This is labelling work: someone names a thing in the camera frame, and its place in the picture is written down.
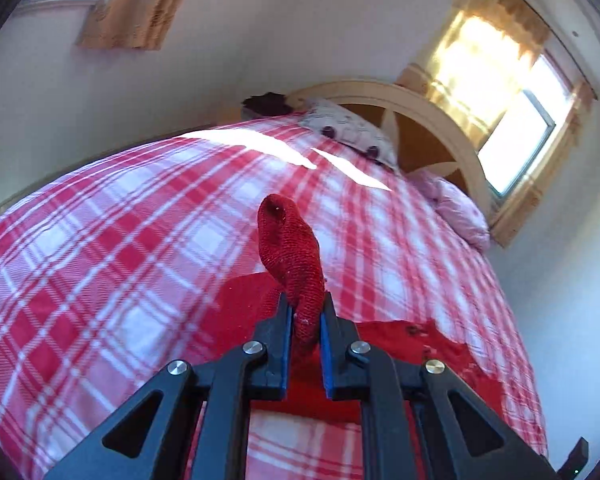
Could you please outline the yellow curtain right of headboard window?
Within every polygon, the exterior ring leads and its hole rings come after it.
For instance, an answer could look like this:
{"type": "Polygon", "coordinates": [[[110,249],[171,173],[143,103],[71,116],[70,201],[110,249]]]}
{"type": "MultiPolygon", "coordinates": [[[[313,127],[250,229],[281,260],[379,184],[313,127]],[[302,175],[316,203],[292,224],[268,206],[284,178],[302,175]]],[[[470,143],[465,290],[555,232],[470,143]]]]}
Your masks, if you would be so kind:
{"type": "Polygon", "coordinates": [[[548,144],[539,156],[524,170],[521,179],[504,200],[494,205],[489,217],[492,240],[507,248],[531,215],[565,165],[571,151],[579,144],[594,92],[591,85],[581,80],[572,90],[568,114],[556,133],[551,133],[548,144]]]}

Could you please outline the yellow curtain of headboard window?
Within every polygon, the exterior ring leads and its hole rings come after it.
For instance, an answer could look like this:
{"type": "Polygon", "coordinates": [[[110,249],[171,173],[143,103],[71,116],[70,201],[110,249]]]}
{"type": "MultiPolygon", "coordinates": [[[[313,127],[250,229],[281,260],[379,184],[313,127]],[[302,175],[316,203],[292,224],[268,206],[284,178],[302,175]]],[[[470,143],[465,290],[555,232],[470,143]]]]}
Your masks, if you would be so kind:
{"type": "Polygon", "coordinates": [[[531,215],[565,165],[571,151],[579,144],[594,92],[591,85],[581,80],[572,90],[568,114],[556,133],[551,133],[548,144],[539,156],[524,170],[521,179],[504,200],[494,205],[489,217],[492,240],[507,248],[531,215]]]}
{"type": "Polygon", "coordinates": [[[524,0],[456,0],[396,83],[443,110],[478,150],[548,38],[550,28],[524,0]]]}

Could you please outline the cream wooden headboard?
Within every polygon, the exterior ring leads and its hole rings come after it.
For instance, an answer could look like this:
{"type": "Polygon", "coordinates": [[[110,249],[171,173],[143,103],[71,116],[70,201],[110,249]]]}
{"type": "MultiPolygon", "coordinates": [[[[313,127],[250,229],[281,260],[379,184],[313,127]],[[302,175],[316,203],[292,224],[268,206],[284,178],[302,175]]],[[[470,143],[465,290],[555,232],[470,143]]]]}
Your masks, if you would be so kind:
{"type": "Polygon", "coordinates": [[[302,110],[311,98],[343,106],[382,130],[406,174],[426,168],[454,183],[483,214],[490,214],[491,194],[477,152],[454,120],[419,94],[397,84],[343,79],[291,92],[287,103],[302,110]]]}

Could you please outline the yellow side window curtain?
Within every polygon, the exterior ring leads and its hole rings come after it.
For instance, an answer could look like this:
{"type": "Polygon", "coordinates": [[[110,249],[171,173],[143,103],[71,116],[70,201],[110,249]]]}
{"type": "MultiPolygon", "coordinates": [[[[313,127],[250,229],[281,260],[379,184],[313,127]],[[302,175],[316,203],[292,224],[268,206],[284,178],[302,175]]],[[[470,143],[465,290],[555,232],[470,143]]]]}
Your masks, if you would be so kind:
{"type": "Polygon", "coordinates": [[[87,49],[159,50],[183,0],[99,0],[78,45],[87,49]]]}

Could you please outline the red white plaid bedsheet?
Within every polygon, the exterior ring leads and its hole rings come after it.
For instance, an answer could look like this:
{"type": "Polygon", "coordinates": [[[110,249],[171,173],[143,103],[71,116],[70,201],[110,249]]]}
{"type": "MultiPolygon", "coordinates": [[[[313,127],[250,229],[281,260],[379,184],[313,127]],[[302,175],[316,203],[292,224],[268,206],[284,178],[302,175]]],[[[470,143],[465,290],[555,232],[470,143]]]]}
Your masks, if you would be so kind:
{"type": "Polygon", "coordinates": [[[293,200],[339,315],[450,360],[535,452],[532,366],[483,249],[417,183],[298,115],[131,148],[0,218],[0,448],[39,479],[155,372],[213,360],[268,316],[257,213],[293,200]]]}

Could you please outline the white patterned pillow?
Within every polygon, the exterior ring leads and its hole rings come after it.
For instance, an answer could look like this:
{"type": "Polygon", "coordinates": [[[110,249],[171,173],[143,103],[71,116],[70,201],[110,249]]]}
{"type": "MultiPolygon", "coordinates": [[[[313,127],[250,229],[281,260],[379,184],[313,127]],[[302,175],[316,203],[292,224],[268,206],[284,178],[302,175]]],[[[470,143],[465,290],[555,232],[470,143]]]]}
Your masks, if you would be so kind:
{"type": "Polygon", "coordinates": [[[354,148],[371,160],[399,169],[398,154],[389,137],[366,119],[323,98],[306,100],[300,125],[354,148]]]}

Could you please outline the pink pillow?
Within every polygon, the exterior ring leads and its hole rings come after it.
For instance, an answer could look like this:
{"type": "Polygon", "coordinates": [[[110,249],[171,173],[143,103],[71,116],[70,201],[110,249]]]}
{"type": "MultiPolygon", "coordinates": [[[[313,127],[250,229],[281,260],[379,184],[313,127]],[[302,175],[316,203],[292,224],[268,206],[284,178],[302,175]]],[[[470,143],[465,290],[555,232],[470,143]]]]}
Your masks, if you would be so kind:
{"type": "Polygon", "coordinates": [[[460,188],[426,169],[416,170],[407,177],[466,243],[479,252],[489,249],[491,235],[486,217],[460,188]]]}

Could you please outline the headboard window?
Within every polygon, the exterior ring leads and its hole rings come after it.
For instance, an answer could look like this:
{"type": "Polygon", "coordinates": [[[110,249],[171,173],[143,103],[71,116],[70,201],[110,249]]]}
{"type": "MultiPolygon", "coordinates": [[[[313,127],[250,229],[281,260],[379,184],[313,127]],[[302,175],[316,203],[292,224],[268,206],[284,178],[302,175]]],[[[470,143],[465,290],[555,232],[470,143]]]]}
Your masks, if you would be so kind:
{"type": "Polygon", "coordinates": [[[490,191],[501,202],[533,166],[564,124],[571,90],[549,56],[540,56],[524,90],[478,151],[490,191]]]}

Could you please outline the yellow curtain left of headboard window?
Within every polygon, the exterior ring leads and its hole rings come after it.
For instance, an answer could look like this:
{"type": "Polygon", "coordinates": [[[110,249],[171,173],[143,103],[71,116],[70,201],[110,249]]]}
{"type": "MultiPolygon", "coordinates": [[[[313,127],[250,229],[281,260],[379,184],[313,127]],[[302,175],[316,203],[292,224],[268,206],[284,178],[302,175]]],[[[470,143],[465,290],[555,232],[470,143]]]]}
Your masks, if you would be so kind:
{"type": "Polygon", "coordinates": [[[478,150],[548,38],[550,28],[524,0],[456,0],[396,83],[443,110],[478,150]]]}

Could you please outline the dark cloth beside pillow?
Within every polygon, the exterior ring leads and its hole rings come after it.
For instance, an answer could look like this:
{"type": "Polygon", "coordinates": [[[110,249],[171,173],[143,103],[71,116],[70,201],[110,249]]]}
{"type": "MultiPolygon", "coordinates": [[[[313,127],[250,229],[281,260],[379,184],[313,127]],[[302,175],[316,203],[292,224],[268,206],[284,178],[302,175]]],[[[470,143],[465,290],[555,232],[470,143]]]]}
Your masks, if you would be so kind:
{"type": "Polygon", "coordinates": [[[254,119],[262,117],[286,116],[294,109],[286,102],[286,96],[276,92],[266,92],[260,96],[250,96],[242,101],[242,118],[254,119]]]}

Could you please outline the red knit sweater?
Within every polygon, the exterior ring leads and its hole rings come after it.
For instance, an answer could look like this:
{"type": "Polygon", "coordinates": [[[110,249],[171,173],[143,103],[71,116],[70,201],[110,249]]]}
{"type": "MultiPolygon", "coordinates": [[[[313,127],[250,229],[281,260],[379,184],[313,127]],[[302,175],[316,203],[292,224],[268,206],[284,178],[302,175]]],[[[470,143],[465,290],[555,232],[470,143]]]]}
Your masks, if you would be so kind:
{"type": "MultiPolygon", "coordinates": [[[[212,358],[246,342],[257,322],[275,314],[279,295],[286,294],[296,314],[288,393],[279,406],[259,401],[256,408],[335,424],[357,424],[357,403],[336,403],[325,396],[317,349],[318,315],[325,296],[320,248],[292,200],[277,194],[262,200],[258,210],[258,244],[265,270],[225,281],[215,298],[219,310],[202,322],[211,338],[212,358]]],[[[445,362],[489,408],[503,414],[501,383],[478,367],[466,344],[443,336],[435,322],[363,322],[356,328],[364,340],[395,359],[412,364],[430,359],[445,362]]]]}

